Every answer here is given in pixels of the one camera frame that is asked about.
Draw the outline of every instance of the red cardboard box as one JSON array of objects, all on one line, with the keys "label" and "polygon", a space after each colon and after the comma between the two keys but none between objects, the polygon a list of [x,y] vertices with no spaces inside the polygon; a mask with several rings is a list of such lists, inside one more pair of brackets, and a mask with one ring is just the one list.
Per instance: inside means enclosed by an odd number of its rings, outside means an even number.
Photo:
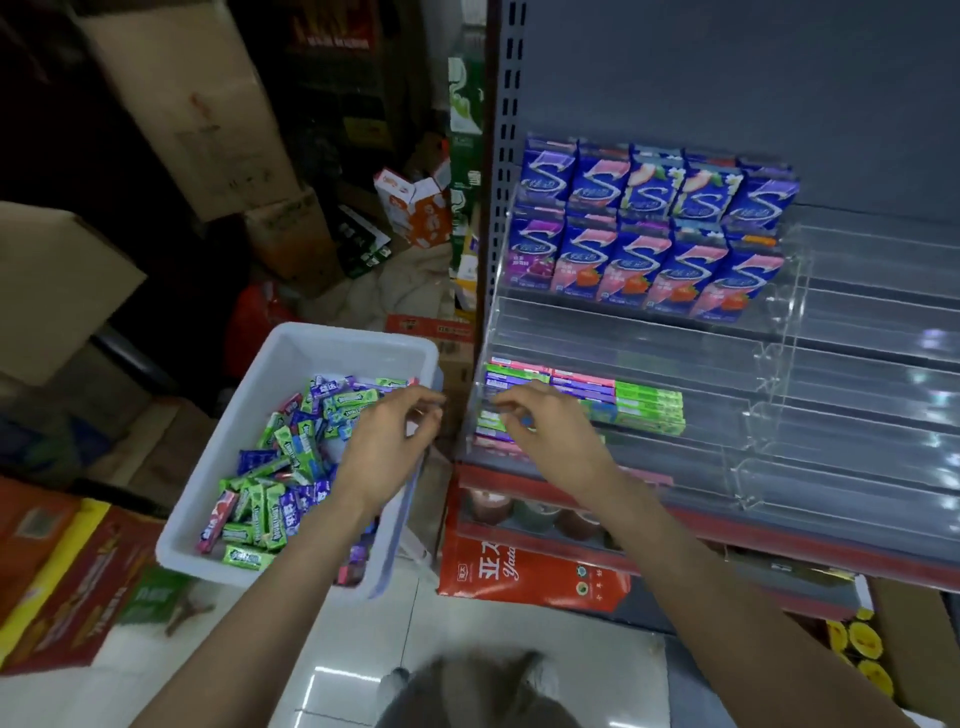
[{"label": "red cardboard box", "polygon": [[0,627],[11,647],[0,673],[90,665],[142,571],[154,563],[162,528],[157,519],[85,498],[27,596]]}]

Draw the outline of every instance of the orange and white box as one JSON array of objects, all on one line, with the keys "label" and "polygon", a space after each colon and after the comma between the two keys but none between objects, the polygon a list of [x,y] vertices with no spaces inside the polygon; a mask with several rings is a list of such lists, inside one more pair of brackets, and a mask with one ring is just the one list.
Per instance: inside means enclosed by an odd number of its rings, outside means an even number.
[{"label": "orange and white box", "polygon": [[453,215],[446,195],[449,185],[449,158],[444,159],[432,177],[418,182],[410,182],[386,167],[373,177],[380,204],[394,230],[422,248],[448,242],[453,233]]}]

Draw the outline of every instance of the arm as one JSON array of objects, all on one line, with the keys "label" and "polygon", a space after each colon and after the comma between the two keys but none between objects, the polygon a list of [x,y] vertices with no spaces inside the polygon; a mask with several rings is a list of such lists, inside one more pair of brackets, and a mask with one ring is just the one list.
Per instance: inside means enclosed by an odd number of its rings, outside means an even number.
[{"label": "arm", "polygon": [[[440,428],[444,396],[390,393],[364,411],[330,497],[260,574],[132,728],[265,726],[351,545],[399,490]],[[408,412],[427,409],[406,437]]]},{"label": "arm", "polygon": [[[543,476],[591,511],[636,561],[740,728],[912,725],[620,471],[578,401],[541,382],[493,401],[513,409],[503,423]],[[520,423],[526,412],[536,432]]]}]

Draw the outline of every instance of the acrylic display rack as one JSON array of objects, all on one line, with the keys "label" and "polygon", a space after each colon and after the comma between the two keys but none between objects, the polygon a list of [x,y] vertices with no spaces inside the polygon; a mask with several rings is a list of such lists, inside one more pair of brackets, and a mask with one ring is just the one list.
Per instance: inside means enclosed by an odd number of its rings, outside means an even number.
[{"label": "acrylic display rack", "polygon": [[[784,237],[784,269],[731,325],[517,288],[501,259],[479,361],[679,391],[679,436],[596,426],[617,463],[672,479],[658,486],[668,506],[766,529],[774,553],[960,589],[960,497],[950,494],[960,486],[960,407],[937,398],[957,391],[960,375],[804,347],[805,237],[802,226]],[[483,403],[479,369],[459,454],[474,468],[468,480],[483,469],[542,482],[528,461],[472,443]],[[498,487],[495,477],[475,484]],[[778,546],[787,531],[806,546]],[[735,534],[727,543],[749,545]],[[837,545],[849,558],[826,548]]]}]

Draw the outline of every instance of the person's right hand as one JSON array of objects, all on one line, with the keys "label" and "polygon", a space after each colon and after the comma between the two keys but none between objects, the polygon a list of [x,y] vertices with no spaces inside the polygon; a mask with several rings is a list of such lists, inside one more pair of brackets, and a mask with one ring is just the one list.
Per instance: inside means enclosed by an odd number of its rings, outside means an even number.
[{"label": "person's right hand", "polygon": [[[532,381],[499,393],[492,402],[507,433],[540,474],[581,505],[592,508],[596,497],[621,477],[580,403],[570,395]],[[526,412],[533,416],[536,432],[520,422]]]}]

